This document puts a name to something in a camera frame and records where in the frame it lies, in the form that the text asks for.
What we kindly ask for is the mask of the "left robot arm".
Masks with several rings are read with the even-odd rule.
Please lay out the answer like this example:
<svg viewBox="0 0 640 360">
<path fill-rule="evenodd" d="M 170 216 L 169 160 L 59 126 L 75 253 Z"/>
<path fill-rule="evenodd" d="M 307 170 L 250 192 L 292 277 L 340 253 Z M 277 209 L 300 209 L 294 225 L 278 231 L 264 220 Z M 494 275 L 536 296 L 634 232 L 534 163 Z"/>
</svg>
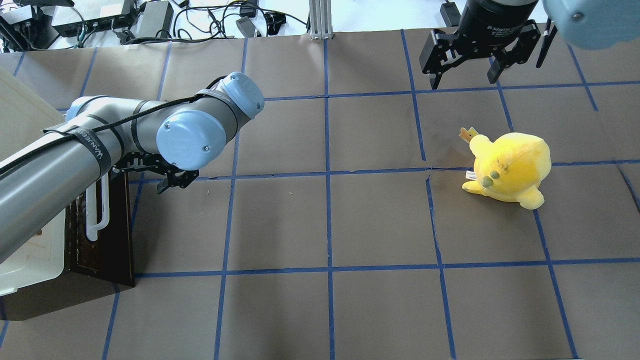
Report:
<svg viewBox="0 0 640 360">
<path fill-rule="evenodd" d="M 172 101 L 74 100 L 63 123 L 1 162 L 1 260 L 114 168 L 164 176 L 158 193 L 187 187 L 264 108 L 240 71 Z"/>
</svg>

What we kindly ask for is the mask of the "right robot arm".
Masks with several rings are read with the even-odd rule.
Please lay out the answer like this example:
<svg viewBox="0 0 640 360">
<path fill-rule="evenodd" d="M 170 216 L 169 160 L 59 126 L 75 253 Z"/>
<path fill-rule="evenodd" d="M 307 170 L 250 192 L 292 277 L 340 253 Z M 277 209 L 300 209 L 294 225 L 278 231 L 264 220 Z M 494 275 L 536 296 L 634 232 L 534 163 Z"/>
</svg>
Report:
<svg viewBox="0 0 640 360">
<path fill-rule="evenodd" d="M 457 30 L 434 29 L 419 55 L 430 87 L 438 89 L 443 74 L 468 60 L 492 59 L 487 80 L 498 82 L 503 71 L 525 64 L 542 42 L 535 66 L 541 68 L 556 35 L 585 50 L 603 50 L 639 36 L 637 0 L 544 0 L 547 14 L 540 30 L 531 14 L 536 0 L 469 0 Z"/>
</svg>

